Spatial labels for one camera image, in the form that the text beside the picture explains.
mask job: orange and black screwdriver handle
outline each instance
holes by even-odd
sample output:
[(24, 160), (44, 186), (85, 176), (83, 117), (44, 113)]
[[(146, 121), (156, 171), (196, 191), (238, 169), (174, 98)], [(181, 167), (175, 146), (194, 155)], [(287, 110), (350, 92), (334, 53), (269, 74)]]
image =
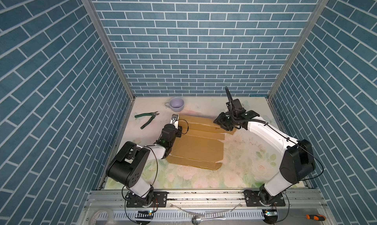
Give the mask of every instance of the orange and black screwdriver handle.
[(325, 216), (320, 215), (320, 214), (307, 214), (306, 218), (307, 219), (314, 219), (314, 220), (317, 220), (317, 221), (325, 221), (326, 220)]

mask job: flattened cardboard box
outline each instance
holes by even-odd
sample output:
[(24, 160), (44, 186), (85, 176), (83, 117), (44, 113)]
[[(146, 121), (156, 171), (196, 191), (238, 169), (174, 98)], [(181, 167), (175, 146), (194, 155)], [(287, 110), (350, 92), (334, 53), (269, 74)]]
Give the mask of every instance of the flattened cardboard box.
[[(183, 166), (193, 166), (202, 169), (218, 170), (224, 158), (225, 134), (233, 135), (233, 131), (225, 131), (213, 119), (180, 115), (179, 119), (188, 122), (187, 134), (182, 134), (181, 138), (176, 138), (172, 152), (166, 160), (172, 164)], [(187, 123), (179, 120), (178, 125), (182, 126), (182, 132), (187, 130)]]

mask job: table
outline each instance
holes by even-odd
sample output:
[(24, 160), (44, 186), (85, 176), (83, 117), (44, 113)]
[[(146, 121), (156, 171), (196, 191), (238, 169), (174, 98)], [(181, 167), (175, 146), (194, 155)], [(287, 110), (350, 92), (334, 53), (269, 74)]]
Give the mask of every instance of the table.
[[(137, 97), (131, 116), (125, 128), (119, 149), (127, 141), (138, 145), (151, 145), (160, 136), (165, 124), (170, 122), (174, 112), (165, 107), (171, 97)], [(226, 112), (226, 97), (183, 97), (185, 108), (179, 114), (215, 119)], [(277, 127), (272, 112), (263, 97), (238, 97), (246, 110), (253, 110), (268, 123)], [(146, 112), (160, 113), (144, 129), (140, 127), (149, 116), (135, 118)], [(155, 189), (197, 189), (197, 188), (250, 188), (260, 187), (279, 171), (282, 156), (271, 145), (260, 141), (256, 135), (245, 129), (237, 130), (232, 136), (227, 134), (224, 142), (223, 165), (218, 170), (205, 170), (190, 166), (170, 164), (165, 159), (158, 160), (158, 175)], [(142, 177), (152, 183), (156, 173), (156, 162), (149, 161)], [(105, 190), (122, 189), (111, 178)]]

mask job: brick wall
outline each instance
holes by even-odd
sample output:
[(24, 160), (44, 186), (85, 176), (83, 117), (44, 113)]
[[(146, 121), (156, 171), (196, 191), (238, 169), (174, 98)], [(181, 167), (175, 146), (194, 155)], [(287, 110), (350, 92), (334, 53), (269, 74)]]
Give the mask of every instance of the brick wall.
[(92, 0), (138, 96), (265, 96), (317, 0)]
[(0, 224), (71, 224), (129, 98), (80, 0), (0, 0)]
[(376, 1), (330, 0), (273, 98), (323, 162), (314, 185), (338, 224), (377, 224)]

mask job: pliers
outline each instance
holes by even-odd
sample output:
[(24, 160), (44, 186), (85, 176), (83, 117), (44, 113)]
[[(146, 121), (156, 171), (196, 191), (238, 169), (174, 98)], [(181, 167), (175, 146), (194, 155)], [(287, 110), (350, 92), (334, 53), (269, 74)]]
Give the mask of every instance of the pliers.
[(135, 118), (138, 118), (138, 117), (142, 117), (142, 116), (149, 116), (151, 115), (151, 118), (147, 121), (147, 123), (143, 124), (143, 126), (141, 126), (140, 128), (143, 129), (145, 128), (149, 123), (152, 122), (152, 120), (156, 117), (156, 115), (159, 115), (160, 113), (158, 113), (158, 111), (156, 112), (151, 112), (151, 113), (143, 113), (143, 114), (140, 114), (140, 115), (135, 115)]

